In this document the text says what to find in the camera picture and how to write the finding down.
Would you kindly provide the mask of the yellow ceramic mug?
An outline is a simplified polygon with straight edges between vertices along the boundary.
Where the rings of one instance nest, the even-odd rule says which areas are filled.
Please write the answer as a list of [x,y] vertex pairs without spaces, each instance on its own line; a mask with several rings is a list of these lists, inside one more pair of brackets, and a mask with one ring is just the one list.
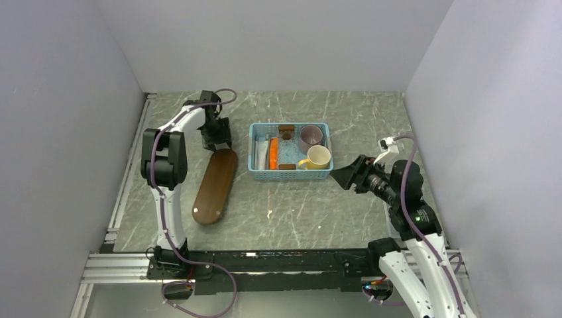
[[299,161],[298,168],[305,170],[327,169],[331,161],[330,150],[322,145],[315,145],[308,149],[306,158]]

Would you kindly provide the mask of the brown oval wooden tray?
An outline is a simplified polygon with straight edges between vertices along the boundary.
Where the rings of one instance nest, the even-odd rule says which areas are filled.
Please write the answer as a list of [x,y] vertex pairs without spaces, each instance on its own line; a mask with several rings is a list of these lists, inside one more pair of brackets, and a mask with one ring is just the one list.
[[199,225],[212,225],[222,218],[237,161],[236,152],[230,148],[211,155],[192,207],[192,217]]

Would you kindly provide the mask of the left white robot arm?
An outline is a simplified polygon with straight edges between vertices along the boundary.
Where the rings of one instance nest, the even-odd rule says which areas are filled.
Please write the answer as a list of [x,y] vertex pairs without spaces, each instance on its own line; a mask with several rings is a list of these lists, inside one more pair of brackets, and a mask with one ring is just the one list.
[[173,278],[184,277],[191,266],[181,205],[182,184],[188,173],[188,135],[198,132],[203,148],[211,151],[192,205],[194,221],[204,226],[218,222],[227,204],[238,156],[232,149],[229,119],[221,116],[224,105],[218,91],[203,90],[166,124],[142,134],[140,171],[154,196],[158,215],[154,260]]

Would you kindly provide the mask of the mauve ceramic cup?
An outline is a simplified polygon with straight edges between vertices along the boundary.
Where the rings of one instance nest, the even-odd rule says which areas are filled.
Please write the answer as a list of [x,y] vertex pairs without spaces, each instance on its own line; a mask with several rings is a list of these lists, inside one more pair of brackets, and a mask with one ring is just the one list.
[[298,146],[302,154],[307,154],[308,150],[315,145],[323,142],[324,133],[317,125],[306,125],[300,129]]

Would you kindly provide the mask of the clear holder with brown ends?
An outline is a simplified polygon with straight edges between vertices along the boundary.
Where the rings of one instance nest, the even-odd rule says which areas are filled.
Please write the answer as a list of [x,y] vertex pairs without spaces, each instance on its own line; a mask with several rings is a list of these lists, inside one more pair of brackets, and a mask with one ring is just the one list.
[[278,169],[296,169],[297,144],[294,125],[280,125],[278,127]]

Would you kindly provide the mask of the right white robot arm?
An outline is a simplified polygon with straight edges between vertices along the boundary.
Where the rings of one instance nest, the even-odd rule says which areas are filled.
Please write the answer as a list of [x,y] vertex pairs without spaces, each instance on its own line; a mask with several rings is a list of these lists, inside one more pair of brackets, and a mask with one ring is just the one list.
[[389,207],[390,224],[420,272],[411,269],[391,237],[369,242],[365,266],[390,280],[414,317],[475,317],[447,255],[435,211],[423,199],[423,177],[416,163],[397,160],[385,172],[374,158],[361,155],[330,175],[344,190],[372,193]]

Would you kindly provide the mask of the light blue plastic basket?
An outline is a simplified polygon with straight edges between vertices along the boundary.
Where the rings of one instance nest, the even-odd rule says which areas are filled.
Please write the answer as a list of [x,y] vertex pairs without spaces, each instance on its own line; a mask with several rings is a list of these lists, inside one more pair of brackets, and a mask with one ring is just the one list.
[[330,171],[334,168],[333,160],[329,161],[328,166],[322,170],[305,170],[300,168],[288,170],[260,170],[256,165],[256,144],[263,142],[265,139],[278,137],[278,163],[279,164],[298,164],[299,161],[306,158],[298,146],[300,139],[300,131],[307,123],[292,123],[294,126],[294,136],[291,140],[282,140],[282,134],[279,132],[279,126],[282,123],[253,123],[249,126],[249,147],[247,168],[256,180],[323,180],[328,178]]

